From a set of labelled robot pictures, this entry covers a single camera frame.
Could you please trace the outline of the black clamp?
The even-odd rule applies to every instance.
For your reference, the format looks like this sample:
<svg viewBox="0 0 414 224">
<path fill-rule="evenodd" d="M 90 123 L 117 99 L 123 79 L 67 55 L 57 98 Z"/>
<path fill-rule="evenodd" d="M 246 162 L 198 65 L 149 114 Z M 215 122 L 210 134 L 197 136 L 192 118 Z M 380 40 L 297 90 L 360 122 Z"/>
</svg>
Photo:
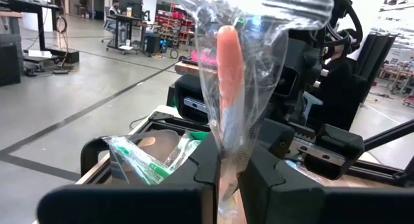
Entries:
<svg viewBox="0 0 414 224">
<path fill-rule="evenodd" d="M 93 166 L 98 163 L 98 156 L 101 152 L 109 150 L 106 141 L 97 137 L 88 141 L 80 153 L 80 172 L 84 176 Z"/>
</svg>

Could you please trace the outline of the pink box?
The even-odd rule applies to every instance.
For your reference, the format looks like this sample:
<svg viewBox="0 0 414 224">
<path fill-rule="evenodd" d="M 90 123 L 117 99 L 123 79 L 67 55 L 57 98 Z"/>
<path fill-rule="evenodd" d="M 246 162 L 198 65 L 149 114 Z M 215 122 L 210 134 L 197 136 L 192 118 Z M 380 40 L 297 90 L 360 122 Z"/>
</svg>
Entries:
<svg viewBox="0 0 414 224">
<path fill-rule="evenodd" d="M 217 66 L 217 57 L 210 49 L 204 49 L 200 52 L 194 50 L 191 52 L 191 61 L 201 63 L 203 65 Z"/>
</svg>

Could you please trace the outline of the shelf with red bins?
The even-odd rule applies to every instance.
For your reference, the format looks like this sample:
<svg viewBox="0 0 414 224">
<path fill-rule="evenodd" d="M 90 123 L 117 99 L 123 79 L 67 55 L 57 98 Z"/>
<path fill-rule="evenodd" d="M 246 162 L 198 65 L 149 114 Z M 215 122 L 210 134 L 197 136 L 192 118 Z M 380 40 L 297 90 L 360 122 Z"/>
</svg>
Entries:
<svg viewBox="0 0 414 224">
<path fill-rule="evenodd" d="M 158 33 L 167 46 L 189 51 L 195 22 L 183 7 L 172 3 L 157 4 L 155 23 L 160 25 Z"/>
</svg>

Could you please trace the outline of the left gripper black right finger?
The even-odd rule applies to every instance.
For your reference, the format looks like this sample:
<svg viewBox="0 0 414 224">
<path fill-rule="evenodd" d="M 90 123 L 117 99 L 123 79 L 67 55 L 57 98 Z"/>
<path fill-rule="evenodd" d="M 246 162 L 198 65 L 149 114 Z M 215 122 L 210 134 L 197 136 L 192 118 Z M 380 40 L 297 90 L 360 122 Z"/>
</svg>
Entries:
<svg viewBox="0 0 414 224">
<path fill-rule="evenodd" d="M 323 186 L 262 146 L 239 188 L 248 224 L 414 224 L 414 188 Z"/>
</svg>

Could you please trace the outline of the green toothbrush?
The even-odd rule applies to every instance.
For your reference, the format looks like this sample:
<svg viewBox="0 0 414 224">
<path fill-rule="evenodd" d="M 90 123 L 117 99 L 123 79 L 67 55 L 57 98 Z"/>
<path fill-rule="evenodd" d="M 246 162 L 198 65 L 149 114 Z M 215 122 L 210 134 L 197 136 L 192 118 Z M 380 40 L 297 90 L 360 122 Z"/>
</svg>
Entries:
<svg viewBox="0 0 414 224">
<path fill-rule="evenodd" d="M 198 145 L 202 142 L 200 140 L 193 140 L 189 136 L 189 131 L 185 131 L 180 138 L 179 143 L 174 150 L 170 153 L 164 164 L 168 167 L 168 170 L 172 173 L 178 169 L 188 157 L 197 149 Z"/>
<path fill-rule="evenodd" d="M 103 138 L 109 146 L 114 178 L 128 184 L 159 185 L 172 174 L 163 162 L 136 145 L 144 139 L 143 134 Z"/>
</svg>

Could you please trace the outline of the black box with silver plate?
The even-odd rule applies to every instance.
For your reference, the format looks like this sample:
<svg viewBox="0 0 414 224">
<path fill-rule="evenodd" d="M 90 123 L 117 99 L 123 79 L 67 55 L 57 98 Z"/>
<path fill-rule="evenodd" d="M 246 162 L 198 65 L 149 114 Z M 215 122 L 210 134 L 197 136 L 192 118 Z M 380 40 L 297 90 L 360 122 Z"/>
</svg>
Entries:
<svg viewBox="0 0 414 224">
<path fill-rule="evenodd" d="M 166 105 L 175 107 L 183 119 L 200 125 L 208 123 L 208 109 L 204 103 L 198 76 L 184 74 L 170 85 Z"/>
</svg>

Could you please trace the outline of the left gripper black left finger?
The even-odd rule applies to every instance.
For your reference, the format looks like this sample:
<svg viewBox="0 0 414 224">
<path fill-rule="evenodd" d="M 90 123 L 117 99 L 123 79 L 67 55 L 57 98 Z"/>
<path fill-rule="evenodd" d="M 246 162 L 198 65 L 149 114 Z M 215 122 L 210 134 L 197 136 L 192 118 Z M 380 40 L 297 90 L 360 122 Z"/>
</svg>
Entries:
<svg viewBox="0 0 414 224">
<path fill-rule="evenodd" d="M 217 224 L 220 160 L 209 133 L 159 185 L 68 185 L 43 196 L 39 224 Z"/>
</svg>

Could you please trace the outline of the office chair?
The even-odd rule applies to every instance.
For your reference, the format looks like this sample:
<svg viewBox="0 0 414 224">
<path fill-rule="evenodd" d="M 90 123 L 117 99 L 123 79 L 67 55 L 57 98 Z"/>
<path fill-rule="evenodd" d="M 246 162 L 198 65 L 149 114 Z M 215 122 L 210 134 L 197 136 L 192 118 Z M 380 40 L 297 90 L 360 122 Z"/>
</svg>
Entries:
<svg viewBox="0 0 414 224">
<path fill-rule="evenodd" d="M 118 39 L 118 31 L 119 31 L 119 29 L 117 29 L 116 21 L 114 19 L 107 18 L 105 20 L 105 23 L 103 24 L 103 29 L 111 33 L 112 36 L 110 38 L 101 39 L 101 42 L 104 43 L 105 41 L 107 41 L 108 44 L 114 46 L 115 41 Z"/>
</svg>

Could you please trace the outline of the black waste bin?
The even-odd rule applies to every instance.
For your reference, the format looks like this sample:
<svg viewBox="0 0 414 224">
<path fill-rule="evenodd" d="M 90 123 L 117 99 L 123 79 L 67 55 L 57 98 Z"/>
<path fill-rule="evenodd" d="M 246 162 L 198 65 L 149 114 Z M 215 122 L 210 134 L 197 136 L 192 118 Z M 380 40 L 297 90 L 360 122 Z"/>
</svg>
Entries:
<svg viewBox="0 0 414 224">
<path fill-rule="evenodd" d="M 156 54 L 160 51 L 160 35 L 159 34 L 148 34 L 146 36 L 146 52 L 150 54 Z"/>
</svg>

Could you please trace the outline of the person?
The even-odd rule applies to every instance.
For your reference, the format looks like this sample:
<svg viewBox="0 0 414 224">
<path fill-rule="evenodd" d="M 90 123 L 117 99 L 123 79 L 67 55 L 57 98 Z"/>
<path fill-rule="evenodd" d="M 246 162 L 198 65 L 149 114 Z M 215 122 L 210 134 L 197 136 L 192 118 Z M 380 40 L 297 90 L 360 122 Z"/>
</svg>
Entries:
<svg viewBox="0 0 414 224">
<path fill-rule="evenodd" d="M 119 0 L 113 0 L 112 6 L 109 9 L 109 15 L 110 16 L 115 16 L 117 14 L 120 15 L 121 14 L 121 11 L 119 9 L 119 6 L 120 6 Z M 116 23 L 116 21 L 114 19 L 110 19 L 109 20 L 109 26 L 108 26 L 108 28 L 110 30 L 114 30 L 116 28 L 115 23 Z M 126 32 L 125 25 L 123 23 L 118 23 L 118 30 L 120 32 Z"/>
</svg>

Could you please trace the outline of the wooden bench blue legs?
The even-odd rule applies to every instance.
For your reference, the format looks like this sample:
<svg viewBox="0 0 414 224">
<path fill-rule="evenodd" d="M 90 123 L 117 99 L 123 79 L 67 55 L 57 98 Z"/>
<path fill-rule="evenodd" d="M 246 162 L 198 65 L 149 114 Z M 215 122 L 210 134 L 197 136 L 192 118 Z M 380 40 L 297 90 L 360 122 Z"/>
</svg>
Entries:
<svg viewBox="0 0 414 224">
<path fill-rule="evenodd" d="M 184 62 L 177 62 L 174 65 L 174 70 L 177 74 L 183 75 L 183 74 L 192 74 L 194 76 L 199 76 L 200 72 L 203 73 L 210 73 L 210 74 L 217 74 L 217 71 L 215 69 L 208 69 L 208 68 L 202 68 L 196 65 L 190 65 Z"/>
</svg>

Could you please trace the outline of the grey plastic bin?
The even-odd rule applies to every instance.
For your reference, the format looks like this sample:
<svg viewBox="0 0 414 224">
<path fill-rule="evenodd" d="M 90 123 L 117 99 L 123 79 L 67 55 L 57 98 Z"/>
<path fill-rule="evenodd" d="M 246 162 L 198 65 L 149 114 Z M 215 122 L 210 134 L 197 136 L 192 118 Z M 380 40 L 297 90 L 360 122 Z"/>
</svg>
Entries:
<svg viewBox="0 0 414 224">
<path fill-rule="evenodd" d="M 104 137 L 112 176 L 127 184 L 158 185 L 184 164 L 207 132 L 163 129 Z"/>
</svg>

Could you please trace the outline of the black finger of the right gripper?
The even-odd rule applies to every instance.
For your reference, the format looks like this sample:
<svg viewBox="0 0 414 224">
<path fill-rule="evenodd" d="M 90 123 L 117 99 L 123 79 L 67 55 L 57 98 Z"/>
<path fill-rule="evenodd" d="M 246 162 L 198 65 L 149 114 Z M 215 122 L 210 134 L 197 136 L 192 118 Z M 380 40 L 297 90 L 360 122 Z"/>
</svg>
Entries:
<svg viewBox="0 0 414 224">
<path fill-rule="evenodd" d="M 295 135 L 294 128 L 270 119 L 264 119 L 258 135 L 259 145 L 279 159 L 289 152 Z"/>
<path fill-rule="evenodd" d="M 313 173 L 337 180 L 364 151 L 361 136 L 324 124 L 316 136 L 316 142 L 305 152 L 304 165 Z"/>
</svg>

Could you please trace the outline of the black standing desk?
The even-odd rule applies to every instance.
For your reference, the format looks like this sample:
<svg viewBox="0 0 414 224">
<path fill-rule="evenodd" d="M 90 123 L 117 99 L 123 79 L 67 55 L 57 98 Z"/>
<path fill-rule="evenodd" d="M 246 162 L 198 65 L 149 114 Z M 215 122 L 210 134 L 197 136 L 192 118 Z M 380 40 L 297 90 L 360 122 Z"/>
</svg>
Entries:
<svg viewBox="0 0 414 224">
<path fill-rule="evenodd" d="M 133 46 L 127 46 L 126 43 L 131 40 L 132 38 L 132 28 L 133 23 L 136 22 L 136 25 L 140 27 L 140 41 L 132 41 L 131 44 Z M 106 50 L 109 49 L 116 49 L 119 50 L 123 55 L 125 52 L 134 50 L 136 54 L 139 52 L 145 53 L 145 35 L 146 35 L 146 28 L 147 23 L 145 21 L 141 21 L 139 18 L 136 17 L 129 17 L 124 15 L 113 15 L 107 16 L 105 18 L 105 26 L 108 27 L 111 23 L 115 24 L 115 29 L 113 29 L 113 39 L 106 46 Z M 120 45 L 119 40 L 119 33 L 120 33 L 120 26 L 121 23 L 127 23 L 128 28 L 126 30 L 126 40 L 125 45 Z"/>
</svg>

